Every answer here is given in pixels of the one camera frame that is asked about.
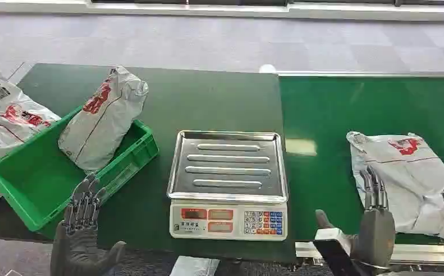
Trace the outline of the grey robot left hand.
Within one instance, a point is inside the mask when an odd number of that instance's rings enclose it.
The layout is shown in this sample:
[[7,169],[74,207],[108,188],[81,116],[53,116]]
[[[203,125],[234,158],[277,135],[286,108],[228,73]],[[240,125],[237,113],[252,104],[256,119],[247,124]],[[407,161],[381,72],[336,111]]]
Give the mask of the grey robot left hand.
[[126,250],[124,241],[116,242],[100,255],[98,215],[105,188],[96,190],[99,179],[88,174],[73,190],[58,223],[53,241],[50,275],[112,275]]

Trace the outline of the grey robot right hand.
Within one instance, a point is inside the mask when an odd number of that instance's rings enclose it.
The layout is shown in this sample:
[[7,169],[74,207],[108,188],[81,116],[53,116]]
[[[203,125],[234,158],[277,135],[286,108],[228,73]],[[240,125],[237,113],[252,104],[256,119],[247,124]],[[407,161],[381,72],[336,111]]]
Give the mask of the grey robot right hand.
[[364,212],[357,234],[347,235],[315,211],[315,248],[334,275],[378,275],[388,272],[395,244],[395,221],[383,180],[371,166],[359,171],[364,180]]

